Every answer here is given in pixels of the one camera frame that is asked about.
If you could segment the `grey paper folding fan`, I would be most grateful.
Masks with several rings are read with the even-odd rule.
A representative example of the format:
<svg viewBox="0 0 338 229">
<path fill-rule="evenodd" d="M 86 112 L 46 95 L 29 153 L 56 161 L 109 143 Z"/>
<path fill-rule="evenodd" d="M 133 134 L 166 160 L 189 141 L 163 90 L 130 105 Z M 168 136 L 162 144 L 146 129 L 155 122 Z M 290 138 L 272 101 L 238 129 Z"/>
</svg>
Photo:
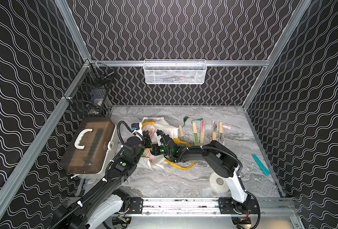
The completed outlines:
<svg viewBox="0 0 338 229">
<path fill-rule="evenodd" d="M 218 122 L 212 121 L 212 140 L 217 140 Z"/>
</svg>

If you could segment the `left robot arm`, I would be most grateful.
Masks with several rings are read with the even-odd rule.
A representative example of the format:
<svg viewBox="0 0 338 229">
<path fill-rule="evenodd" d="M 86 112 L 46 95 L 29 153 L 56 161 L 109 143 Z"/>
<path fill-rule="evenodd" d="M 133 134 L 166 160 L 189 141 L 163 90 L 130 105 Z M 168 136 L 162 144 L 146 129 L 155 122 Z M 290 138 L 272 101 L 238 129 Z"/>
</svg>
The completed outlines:
<svg viewBox="0 0 338 229">
<path fill-rule="evenodd" d="M 96 229 L 114 214 L 124 215 L 131 210 L 130 196 L 118 189 L 136 170 L 144 153 L 147 139 L 142 133 L 142 123 L 124 125 L 133 136 L 122 143 L 120 151 L 109 162 L 104 177 L 83 197 L 69 207 L 58 208 L 52 219 L 52 229 Z"/>
</svg>

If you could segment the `white tote bag yellow handles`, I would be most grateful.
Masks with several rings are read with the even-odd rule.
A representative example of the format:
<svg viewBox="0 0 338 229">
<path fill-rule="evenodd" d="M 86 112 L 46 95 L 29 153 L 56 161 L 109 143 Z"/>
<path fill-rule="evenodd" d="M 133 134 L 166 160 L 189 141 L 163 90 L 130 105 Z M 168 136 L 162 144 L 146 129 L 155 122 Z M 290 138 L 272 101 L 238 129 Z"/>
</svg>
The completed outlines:
<svg viewBox="0 0 338 229">
<path fill-rule="evenodd" d="M 149 138 L 149 143 L 138 163 L 139 168 L 155 170 L 171 165 L 177 169 L 188 170 L 195 165 L 195 161 L 186 167 L 179 165 L 180 149 L 191 146 L 183 135 L 178 136 L 178 133 L 182 133 L 182 127 L 170 125 L 164 117 L 144 117 L 142 132 Z"/>
</svg>

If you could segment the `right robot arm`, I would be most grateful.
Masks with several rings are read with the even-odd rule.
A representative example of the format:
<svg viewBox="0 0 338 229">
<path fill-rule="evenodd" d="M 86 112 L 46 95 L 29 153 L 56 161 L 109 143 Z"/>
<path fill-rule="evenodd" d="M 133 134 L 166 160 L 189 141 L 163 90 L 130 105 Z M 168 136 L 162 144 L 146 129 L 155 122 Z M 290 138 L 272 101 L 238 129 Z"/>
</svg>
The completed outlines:
<svg viewBox="0 0 338 229">
<path fill-rule="evenodd" d="M 154 153 L 164 155 L 171 163 L 205 161 L 213 171 L 222 177 L 231 192 L 230 209 L 238 214 L 260 214 L 255 195 L 246 190 L 240 172 L 243 165 L 238 157 L 220 142 L 213 140 L 204 146 L 180 146 L 169 135 L 158 130 Z"/>
</svg>

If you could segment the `teal folding fan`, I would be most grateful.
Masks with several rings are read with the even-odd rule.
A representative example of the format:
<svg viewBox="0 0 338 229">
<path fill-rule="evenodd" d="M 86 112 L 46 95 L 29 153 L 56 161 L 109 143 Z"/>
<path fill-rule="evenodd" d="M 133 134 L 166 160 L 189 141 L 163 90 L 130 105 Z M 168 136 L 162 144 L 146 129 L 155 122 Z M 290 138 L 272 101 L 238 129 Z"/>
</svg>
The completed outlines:
<svg viewBox="0 0 338 229">
<path fill-rule="evenodd" d="M 260 170 L 263 172 L 265 176 L 268 176 L 271 174 L 268 168 L 260 161 L 260 159 L 255 154 L 252 155 L 252 158 L 255 160 L 255 163 L 258 165 L 258 167 L 260 168 Z"/>
</svg>

